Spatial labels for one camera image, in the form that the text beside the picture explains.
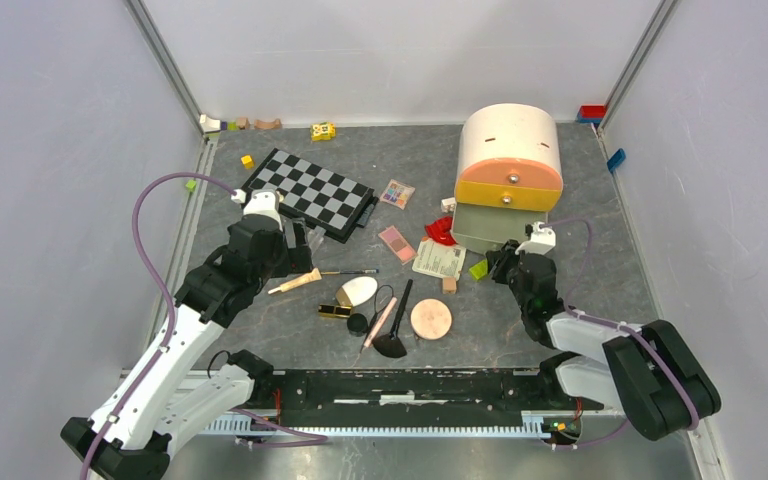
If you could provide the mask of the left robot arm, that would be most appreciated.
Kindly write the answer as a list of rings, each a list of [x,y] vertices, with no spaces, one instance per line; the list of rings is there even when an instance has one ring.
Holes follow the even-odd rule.
[[[242,203],[243,216],[230,226],[228,244],[186,275],[160,331],[108,400],[63,427],[62,439],[82,461],[82,478],[160,479],[217,418],[243,403],[257,408],[272,399],[274,381],[262,373],[269,365],[246,352],[172,399],[195,361],[269,280],[311,267],[303,226],[295,226],[294,242],[287,242],[276,190],[238,190],[232,198]]]

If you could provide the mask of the round pink powder compact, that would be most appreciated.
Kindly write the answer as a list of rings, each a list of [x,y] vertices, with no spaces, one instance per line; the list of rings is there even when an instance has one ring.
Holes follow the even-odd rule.
[[[413,332],[424,340],[439,340],[451,329],[453,319],[449,308],[438,299],[419,301],[411,310]]]

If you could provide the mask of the round drawer organizer box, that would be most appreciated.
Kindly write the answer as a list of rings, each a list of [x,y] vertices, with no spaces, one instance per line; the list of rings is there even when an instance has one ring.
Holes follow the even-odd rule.
[[[527,238],[564,189],[557,125],[531,105],[500,103],[470,115],[460,134],[451,235],[484,254]]]

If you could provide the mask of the white gold egg case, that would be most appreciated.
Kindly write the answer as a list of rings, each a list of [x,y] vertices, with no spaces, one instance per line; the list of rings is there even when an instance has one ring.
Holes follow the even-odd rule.
[[[371,276],[361,276],[345,282],[336,292],[336,300],[343,307],[357,307],[370,300],[378,289]]]

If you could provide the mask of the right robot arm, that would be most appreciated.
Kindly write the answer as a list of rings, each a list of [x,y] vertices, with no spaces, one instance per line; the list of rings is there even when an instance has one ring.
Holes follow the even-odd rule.
[[[694,430],[719,413],[717,387],[672,323],[608,320],[559,294],[558,268],[548,255],[554,228],[535,222],[525,240],[485,254],[489,277],[511,291],[526,334],[557,352],[539,367],[540,400],[562,408],[576,397],[615,408],[651,441]]]

